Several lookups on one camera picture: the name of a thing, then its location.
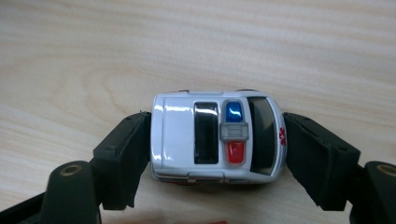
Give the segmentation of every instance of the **blue light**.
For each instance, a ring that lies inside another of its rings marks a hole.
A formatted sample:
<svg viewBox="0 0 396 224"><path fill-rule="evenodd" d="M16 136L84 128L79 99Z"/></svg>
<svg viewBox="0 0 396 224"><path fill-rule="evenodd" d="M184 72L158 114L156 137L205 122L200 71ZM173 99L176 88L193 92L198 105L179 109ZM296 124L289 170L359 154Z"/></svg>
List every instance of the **blue light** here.
<svg viewBox="0 0 396 224"><path fill-rule="evenodd" d="M242 107L238 102L229 102L225 106L226 122L241 122L244 118L242 115Z"/></svg>

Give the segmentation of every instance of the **black plastic part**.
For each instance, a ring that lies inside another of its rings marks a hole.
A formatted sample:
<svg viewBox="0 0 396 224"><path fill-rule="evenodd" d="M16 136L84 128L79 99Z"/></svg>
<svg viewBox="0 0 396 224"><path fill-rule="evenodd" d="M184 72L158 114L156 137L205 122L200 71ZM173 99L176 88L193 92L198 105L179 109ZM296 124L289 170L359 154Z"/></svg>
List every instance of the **black plastic part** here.
<svg viewBox="0 0 396 224"><path fill-rule="evenodd" d="M97 200L106 210L134 207L140 176L149 162L151 114L129 116L93 150Z"/></svg>
<svg viewBox="0 0 396 224"><path fill-rule="evenodd" d="M39 223L100 223L88 162L72 161L52 171Z"/></svg>
<svg viewBox="0 0 396 224"><path fill-rule="evenodd" d="M370 161L361 180L361 200L353 202L351 223L396 223L396 166Z"/></svg>
<svg viewBox="0 0 396 224"><path fill-rule="evenodd" d="M312 119L284 113L288 131L286 162L312 200L325 211L343 211L347 181L361 152Z"/></svg>
<svg viewBox="0 0 396 224"><path fill-rule="evenodd" d="M18 203L0 213L0 223L38 223L44 193Z"/></svg>

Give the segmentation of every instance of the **toy car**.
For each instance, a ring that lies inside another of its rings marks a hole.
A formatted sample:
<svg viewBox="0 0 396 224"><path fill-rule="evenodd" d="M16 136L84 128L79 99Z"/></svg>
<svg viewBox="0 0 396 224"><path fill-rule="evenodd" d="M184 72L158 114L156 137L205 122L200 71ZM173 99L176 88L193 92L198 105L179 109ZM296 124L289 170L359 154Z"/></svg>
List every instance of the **toy car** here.
<svg viewBox="0 0 396 224"><path fill-rule="evenodd" d="M151 171L173 183L274 181L285 163L282 112L259 91L179 91L155 97Z"/></svg>

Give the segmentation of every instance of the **wooden table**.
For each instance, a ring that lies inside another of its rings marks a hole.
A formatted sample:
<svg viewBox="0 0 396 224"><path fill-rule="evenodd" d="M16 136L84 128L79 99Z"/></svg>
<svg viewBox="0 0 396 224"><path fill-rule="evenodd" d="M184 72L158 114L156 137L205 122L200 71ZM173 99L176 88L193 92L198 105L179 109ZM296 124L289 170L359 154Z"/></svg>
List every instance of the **wooden table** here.
<svg viewBox="0 0 396 224"><path fill-rule="evenodd" d="M255 89L396 163L396 2L2 1L0 210L47 186L126 116L178 90ZM267 186L182 187L143 173L104 223L348 223L290 171Z"/></svg>

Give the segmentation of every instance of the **red light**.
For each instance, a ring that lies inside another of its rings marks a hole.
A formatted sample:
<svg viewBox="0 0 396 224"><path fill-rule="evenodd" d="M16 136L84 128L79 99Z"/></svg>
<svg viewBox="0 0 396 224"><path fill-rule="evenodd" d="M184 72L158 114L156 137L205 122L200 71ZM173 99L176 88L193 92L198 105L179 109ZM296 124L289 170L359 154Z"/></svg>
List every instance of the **red light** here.
<svg viewBox="0 0 396 224"><path fill-rule="evenodd" d="M232 141L227 143L227 161L232 164L240 164L245 157L245 143L240 141Z"/></svg>

